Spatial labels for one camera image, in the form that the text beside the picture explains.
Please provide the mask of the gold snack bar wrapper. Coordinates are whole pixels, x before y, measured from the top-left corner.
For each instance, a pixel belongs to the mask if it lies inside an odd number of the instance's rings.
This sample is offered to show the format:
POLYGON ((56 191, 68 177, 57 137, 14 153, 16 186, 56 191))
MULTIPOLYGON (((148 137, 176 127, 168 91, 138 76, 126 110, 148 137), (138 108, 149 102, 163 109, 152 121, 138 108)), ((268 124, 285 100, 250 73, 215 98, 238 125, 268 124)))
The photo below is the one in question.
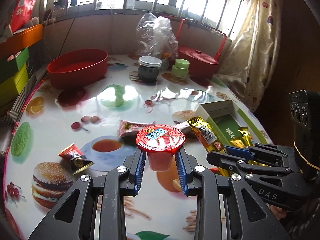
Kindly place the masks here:
POLYGON ((204 121, 202 117, 195 116, 190 118, 187 123, 208 153, 213 151, 223 154, 228 153, 210 124, 204 121))

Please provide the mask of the red jelly cup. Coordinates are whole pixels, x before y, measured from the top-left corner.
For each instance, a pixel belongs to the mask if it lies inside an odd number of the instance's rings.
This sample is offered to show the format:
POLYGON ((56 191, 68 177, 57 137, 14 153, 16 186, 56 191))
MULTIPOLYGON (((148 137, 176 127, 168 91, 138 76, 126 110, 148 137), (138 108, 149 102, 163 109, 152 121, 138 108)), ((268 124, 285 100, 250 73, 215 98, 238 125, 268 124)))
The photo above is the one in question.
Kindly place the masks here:
POLYGON ((143 128, 136 136, 138 148, 147 154, 150 168, 155 172, 165 172, 170 169, 173 156, 185 141, 182 131, 165 124, 143 128))

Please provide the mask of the pink white candy packet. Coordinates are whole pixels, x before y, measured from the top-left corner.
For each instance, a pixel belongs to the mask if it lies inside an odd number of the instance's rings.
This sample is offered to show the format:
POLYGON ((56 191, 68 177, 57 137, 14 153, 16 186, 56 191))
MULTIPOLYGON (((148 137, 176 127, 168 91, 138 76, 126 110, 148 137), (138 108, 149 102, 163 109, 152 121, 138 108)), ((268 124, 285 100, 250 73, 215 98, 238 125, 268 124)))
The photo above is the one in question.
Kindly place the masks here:
POLYGON ((142 123, 142 122, 132 122, 127 120, 120 120, 118 127, 117 136, 118 137, 135 137, 139 131, 142 129, 155 125, 155 122, 152 123, 142 123))

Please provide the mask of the gold wrapper in box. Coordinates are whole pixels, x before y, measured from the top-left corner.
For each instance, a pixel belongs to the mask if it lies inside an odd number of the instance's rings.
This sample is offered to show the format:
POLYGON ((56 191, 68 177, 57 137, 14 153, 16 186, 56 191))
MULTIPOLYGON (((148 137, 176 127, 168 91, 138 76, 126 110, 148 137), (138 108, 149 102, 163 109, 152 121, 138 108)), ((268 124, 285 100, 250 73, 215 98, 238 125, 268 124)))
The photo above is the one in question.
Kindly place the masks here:
POLYGON ((251 136, 248 127, 240 127, 238 129, 238 132, 240 133, 240 136, 230 140, 233 146, 239 147, 239 148, 254 146, 252 141, 253 137, 251 136))

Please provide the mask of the white green cardboard box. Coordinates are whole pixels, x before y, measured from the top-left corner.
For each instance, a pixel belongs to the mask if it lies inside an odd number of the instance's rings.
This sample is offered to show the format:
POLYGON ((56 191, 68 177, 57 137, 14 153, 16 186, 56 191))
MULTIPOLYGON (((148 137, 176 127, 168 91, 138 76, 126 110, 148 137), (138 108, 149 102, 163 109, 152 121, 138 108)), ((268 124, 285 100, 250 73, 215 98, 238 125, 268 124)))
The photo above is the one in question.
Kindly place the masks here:
POLYGON ((272 142, 259 120, 247 108, 232 100, 202 103, 195 115, 208 122, 225 145, 230 145, 231 139, 240 137, 240 127, 248 128, 253 143, 272 142))

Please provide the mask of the red black candy packet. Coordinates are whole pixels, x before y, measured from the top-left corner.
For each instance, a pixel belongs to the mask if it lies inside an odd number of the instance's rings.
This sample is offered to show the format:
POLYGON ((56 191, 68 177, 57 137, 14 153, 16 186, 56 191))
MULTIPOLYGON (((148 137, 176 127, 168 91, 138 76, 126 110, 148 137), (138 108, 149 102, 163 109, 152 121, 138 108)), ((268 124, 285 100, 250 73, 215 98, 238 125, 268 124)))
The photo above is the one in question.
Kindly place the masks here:
POLYGON ((70 163, 72 175, 79 174, 94 164, 93 161, 84 157, 75 144, 71 144, 63 149, 58 156, 70 163))

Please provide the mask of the small pink candy packet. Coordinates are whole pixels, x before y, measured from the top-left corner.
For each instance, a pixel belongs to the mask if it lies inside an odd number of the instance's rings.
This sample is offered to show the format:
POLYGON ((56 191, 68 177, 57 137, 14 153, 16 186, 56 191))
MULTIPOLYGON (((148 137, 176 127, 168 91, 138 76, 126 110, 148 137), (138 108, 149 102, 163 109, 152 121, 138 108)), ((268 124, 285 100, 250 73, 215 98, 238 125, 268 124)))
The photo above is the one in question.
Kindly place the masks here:
POLYGON ((189 126, 189 123, 187 121, 185 122, 181 122, 179 124, 175 125, 176 129, 179 129, 181 132, 183 132, 184 134, 190 133, 192 132, 191 127, 189 126))

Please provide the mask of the cream patterned curtain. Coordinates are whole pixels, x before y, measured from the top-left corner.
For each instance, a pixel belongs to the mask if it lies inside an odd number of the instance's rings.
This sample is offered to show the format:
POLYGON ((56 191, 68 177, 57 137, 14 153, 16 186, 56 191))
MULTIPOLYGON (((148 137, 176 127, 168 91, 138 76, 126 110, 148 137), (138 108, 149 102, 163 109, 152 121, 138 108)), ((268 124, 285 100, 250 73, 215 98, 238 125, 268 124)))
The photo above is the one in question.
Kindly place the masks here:
POLYGON ((260 105, 276 67, 281 10, 282 0, 251 0, 244 23, 217 74, 252 112, 260 105))

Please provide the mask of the red basket with lid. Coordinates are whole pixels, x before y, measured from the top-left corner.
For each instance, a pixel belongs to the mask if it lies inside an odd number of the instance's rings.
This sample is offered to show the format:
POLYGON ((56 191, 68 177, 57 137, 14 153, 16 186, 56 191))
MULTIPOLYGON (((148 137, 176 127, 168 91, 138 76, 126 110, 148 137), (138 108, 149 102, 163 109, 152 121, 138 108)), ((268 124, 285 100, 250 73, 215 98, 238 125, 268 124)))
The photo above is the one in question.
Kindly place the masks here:
POLYGON ((180 59, 189 61, 189 74, 198 78, 211 79, 217 72, 219 59, 221 57, 227 36, 221 31, 222 40, 214 57, 193 48, 178 46, 178 55, 180 59))

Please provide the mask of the green cream jar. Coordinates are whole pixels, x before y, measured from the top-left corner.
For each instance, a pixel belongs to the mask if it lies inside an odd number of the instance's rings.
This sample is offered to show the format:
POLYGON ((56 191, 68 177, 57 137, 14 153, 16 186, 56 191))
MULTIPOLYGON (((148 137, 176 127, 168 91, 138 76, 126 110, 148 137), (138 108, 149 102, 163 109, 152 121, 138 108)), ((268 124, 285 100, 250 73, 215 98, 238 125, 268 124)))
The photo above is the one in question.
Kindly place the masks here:
POLYGON ((185 59, 176 59, 171 72, 174 78, 185 80, 189 74, 190 62, 185 59))

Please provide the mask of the dark jar white lid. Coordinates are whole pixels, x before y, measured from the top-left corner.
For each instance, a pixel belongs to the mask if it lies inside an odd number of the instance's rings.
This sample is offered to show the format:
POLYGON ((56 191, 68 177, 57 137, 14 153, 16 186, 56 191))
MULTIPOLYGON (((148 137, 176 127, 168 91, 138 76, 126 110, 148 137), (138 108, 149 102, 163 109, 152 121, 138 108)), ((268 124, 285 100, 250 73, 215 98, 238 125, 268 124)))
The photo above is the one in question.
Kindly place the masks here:
POLYGON ((141 56, 138 63, 139 79, 144 83, 155 83, 158 79, 162 60, 153 56, 141 56))

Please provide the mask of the yellow box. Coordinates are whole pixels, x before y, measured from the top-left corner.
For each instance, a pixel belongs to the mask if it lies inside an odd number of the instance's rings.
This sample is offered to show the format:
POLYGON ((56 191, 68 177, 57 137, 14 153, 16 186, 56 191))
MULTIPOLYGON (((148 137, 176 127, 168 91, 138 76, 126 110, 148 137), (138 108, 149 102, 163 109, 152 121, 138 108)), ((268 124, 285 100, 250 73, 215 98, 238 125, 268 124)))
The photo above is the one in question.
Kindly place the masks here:
POLYGON ((24 63, 16 74, 1 83, 1 107, 17 98, 28 81, 27 64, 24 63))

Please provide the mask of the red oval basin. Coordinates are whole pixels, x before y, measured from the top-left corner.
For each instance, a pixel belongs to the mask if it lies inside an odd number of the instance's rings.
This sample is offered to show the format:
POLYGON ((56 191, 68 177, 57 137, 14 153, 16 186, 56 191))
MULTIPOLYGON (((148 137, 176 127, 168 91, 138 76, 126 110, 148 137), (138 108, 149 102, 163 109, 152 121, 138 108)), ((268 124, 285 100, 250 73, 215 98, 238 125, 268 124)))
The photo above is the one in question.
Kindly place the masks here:
POLYGON ((100 80, 108 68, 108 53, 81 49, 65 53, 47 66, 51 85, 60 90, 84 87, 100 80))

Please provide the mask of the orange box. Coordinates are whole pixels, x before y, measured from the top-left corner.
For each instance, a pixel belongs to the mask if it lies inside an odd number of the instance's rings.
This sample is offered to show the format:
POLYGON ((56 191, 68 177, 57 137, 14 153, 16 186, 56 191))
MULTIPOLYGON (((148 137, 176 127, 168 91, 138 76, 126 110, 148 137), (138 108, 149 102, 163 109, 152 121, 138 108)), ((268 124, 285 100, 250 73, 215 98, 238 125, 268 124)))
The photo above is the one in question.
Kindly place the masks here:
POLYGON ((22 51, 42 40, 43 25, 38 24, 8 38, 0 46, 0 58, 7 59, 9 56, 22 51))

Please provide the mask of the red snack bag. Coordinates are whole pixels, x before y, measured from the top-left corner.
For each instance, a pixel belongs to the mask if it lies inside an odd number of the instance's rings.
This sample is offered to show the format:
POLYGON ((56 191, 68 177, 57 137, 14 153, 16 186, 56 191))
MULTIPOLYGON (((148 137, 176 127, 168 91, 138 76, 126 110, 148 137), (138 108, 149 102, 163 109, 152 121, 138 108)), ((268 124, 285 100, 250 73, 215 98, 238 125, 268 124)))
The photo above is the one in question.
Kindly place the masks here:
POLYGON ((21 29, 30 19, 36 0, 17 0, 11 18, 11 31, 14 33, 21 29))

